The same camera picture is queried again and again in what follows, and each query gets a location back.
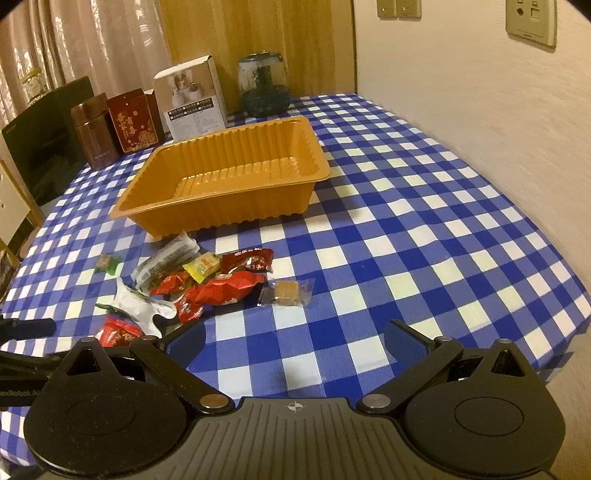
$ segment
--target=table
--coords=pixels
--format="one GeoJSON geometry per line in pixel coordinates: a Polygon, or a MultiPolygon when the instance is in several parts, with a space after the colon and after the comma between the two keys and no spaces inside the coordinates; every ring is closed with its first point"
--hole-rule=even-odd
{"type": "MultiPolygon", "coordinates": [[[[591,313],[579,279],[543,233],[493,185],[437,141],[356,95],[301,98],[331,177],[303,215],[198,231],[218,253],[275,250],[274,278],[314,278],[306,309],[216,310],[189,371],[233,398],[339,396],[355,402],[400,372],[382,344],[399,318],[467,347],[510,338],[542,368],[591,313]]],[[[254,122],[236,118],[235,124],[254,122]]],[[[165,241],[109,211],[150,150],[98,172],[85,168],[22,262],[4,315],[52,317],[55,338],[9,342],[30,355],[69,349],[104,321],[95,303],[115,279],[94,271],[101,252],[123,259],[124,280],[165,241]]],[[[0,453],[32,461],[26,408],[2,413],[0,453]]]]}

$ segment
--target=wrapped candy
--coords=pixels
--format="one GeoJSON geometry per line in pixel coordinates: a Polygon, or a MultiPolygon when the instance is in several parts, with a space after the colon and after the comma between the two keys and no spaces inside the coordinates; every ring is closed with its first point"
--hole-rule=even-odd
{"type": "Polygon", "coordinates": [[[185,232],[172,239],[131,273],[137,290],[147,295],[164,277],[199,256],[199,245],[185,232]]]}
{"type": "Polygon", "coordinates": [[[142,331],[137,325],[108,316],[95,338],[101,346],[127,346],[141,335],[142,331]]]}
{"type": "Polygon", "coordinates": [[[239,270],[254,272],[271,271],[273,250],[270,248],[249,248],[222,255],[221,273],[229,274],[239,270]]]}
{"type": "Polygon", "coordinates": [[[180,297],[174,305],[177,308],[178,319],[181,323],[198,319],[203,314],[203,305],[187,301],[185,295],[180,297]]]}
{"type": "Polygon", "coordinates": [[[220,269],[220,258],[216,254],[207,252],[183,265],[183,268],[193,277],[193,280],[203,283],[206,278],[220,269]]]}
{"type": "Polygon", "coordinates": [[[150,295],[168,295],[183,291],[189,283],[191,276],[186,271],[175,272],[169,275],[156,288],[154,288],[150,295]]]}
{"type": "Polygon", "coordinates": [[[100,254],[96,261],[96,269],[108,273],[109,275],[115,275],[117,265],[121,263],[121,259],[114,255],[100,254]]]}
{"type": "Polygon", "coordinates": [[[185,292],[185,299],[198,305],[227,305],[236,303],[248,295],[265,276],[249,271],[220,275],[205,285],[195,285],[185,292]]]}
{"type": "Polygon", "coordinates": [[[277,280],[261,290],[259,306],[276,304],[283,306],[303,305],[310,303],[314,289],[314,279],[307,280],[277,280]]]}
{"type": "Polygon", "coordinates": [[[173,320],[177,316],[177,309],[173,303],[148,298],[125,285],[121,277],[117,277],[117,293],[111,304],[97,303],[96,306],[124,313],[137,323],[146,335],[155,335],[158,338],[162,338],[162,332],[154,324],[154,316],[160,315],[167,320],[173,320]]]}

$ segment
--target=crosshair logo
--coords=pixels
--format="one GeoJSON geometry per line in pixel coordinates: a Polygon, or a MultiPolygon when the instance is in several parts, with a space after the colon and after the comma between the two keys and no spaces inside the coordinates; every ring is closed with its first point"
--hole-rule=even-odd
{"type": "Polygon", "coordinates": [[[300,411],[304,406],[299,402],[290,403],[287,408],[289,408],[293,413],[300,411]]]}

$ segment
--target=orange plastic tray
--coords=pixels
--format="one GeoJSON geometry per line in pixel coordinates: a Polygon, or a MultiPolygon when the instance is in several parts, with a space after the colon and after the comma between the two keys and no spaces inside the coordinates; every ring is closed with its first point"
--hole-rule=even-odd
{"type": "Polygon", "coordinates": [[[303,116],[157,148],[111,211],[151,235],[303,213],[330,167],[303,116]]]}

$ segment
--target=light switch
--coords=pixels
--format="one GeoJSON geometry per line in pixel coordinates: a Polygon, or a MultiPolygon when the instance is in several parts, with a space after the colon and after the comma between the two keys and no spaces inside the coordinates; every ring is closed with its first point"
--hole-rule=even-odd
{"type": "Polygon", "coordinates": [[[400,18],[421,18],[421,0],[396,0],[396,11],[400,18]]]}
{"type": "Polygon", "coordinates": [[[395,18],[396,17],[396,1],[395,0],[377,0],[378,17],[379,18],[395,18]]]}

